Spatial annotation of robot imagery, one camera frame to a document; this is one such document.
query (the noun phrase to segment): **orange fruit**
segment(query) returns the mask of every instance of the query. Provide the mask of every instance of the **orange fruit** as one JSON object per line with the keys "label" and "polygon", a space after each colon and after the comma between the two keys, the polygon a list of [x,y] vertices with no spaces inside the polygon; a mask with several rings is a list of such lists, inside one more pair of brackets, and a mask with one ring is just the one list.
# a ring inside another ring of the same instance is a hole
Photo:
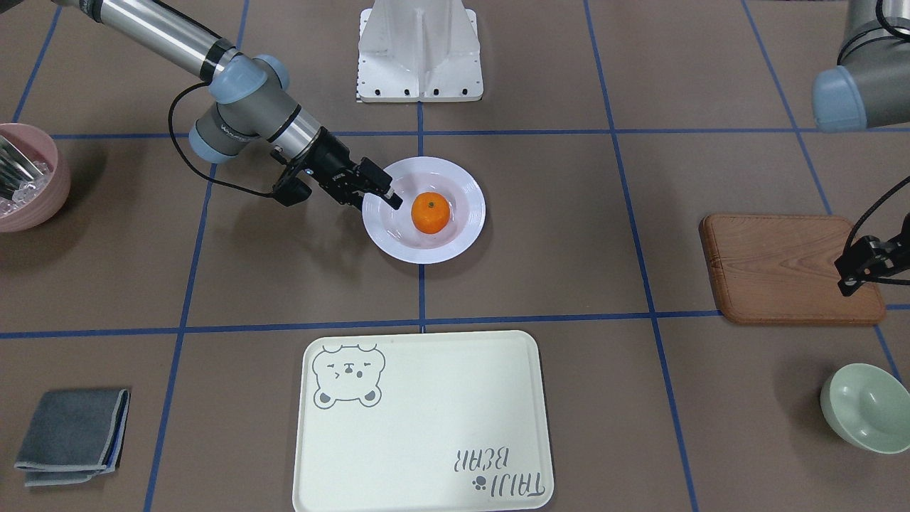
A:
{"label": "orange fruit", "polygon": [[442,231],[449,223],[449,202],[436,192],[423,192],[410,205],[414,227],[428,235]]}

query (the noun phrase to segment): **green bowl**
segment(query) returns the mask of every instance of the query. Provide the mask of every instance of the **green bowl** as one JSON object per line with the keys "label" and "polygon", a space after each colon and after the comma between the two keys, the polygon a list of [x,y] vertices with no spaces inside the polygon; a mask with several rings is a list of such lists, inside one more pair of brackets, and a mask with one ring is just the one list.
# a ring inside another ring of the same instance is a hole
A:
{"label": "green bowl", "polygon": [[822,388],[824,419],[844,440],[879,454],[910,448],[910,393],[871,364],[848,364]]}

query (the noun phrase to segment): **wooden cutting board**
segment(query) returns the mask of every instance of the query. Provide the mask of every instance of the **wooden cutting board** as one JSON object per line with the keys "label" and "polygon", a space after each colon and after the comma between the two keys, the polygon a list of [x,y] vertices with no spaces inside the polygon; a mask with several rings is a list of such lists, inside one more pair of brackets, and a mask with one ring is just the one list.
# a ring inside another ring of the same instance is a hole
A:
{"label": "wooden cutting board", "polygon": [[853,225],[832,216],[714,214],[700,226],[714,299],[744,324],[875,325],[885,303],[874,283],[852,297],[834,260]]}

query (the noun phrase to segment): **gray towel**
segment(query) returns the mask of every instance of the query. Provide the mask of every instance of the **gray towel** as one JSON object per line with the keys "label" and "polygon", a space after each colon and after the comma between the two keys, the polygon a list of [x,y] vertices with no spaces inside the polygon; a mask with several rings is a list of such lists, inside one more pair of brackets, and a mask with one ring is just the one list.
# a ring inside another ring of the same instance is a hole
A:
{"label": "gray towel", "polygon": [[15,468],[25,486],[86,482],[116,468],[123,445],[129,391],[51,391],[38,403]]}

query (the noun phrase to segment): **blue joint cap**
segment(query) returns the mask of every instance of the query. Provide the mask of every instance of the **blue joint cap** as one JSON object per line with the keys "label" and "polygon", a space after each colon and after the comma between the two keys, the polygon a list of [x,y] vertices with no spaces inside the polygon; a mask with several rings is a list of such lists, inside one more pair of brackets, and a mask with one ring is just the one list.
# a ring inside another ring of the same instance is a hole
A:
{"label": "blue joint cap", "polygon": [[258,55],[254,56],[253,59],[261,60],[268,64],[268,66],[275,71],[275,74],[278,75],[278,81],[281,83],[281,90],[288,90],[288,86],[290,86],[290,73],[288,73],[288,69],[281,64],[280,60],[271,55]]}
{"label": "blue joint cap", "polygon": [[256,92],[266,83],[268,75],[249,57],[238,55],[227,63],[208,86],[208,92],[218,103],[236,103]]}
{"label": "blue joint cap", "polygon": [[846,67],[822,71],[812,87],[815,125],[824,133],[865,130],[863,98]]}
{"label": "blue joint cap", "polygon": [[215,148],[212,148],[208,143],[199,135],[199,130],[196,129],[196,125],[193,125],[193,129],[189,130],[189,145],[193,148],[193,151],[206,162],[213,164],[221,164],[227,162],[228,160],[234,158],[234,156],[225,155],[217,151]]}

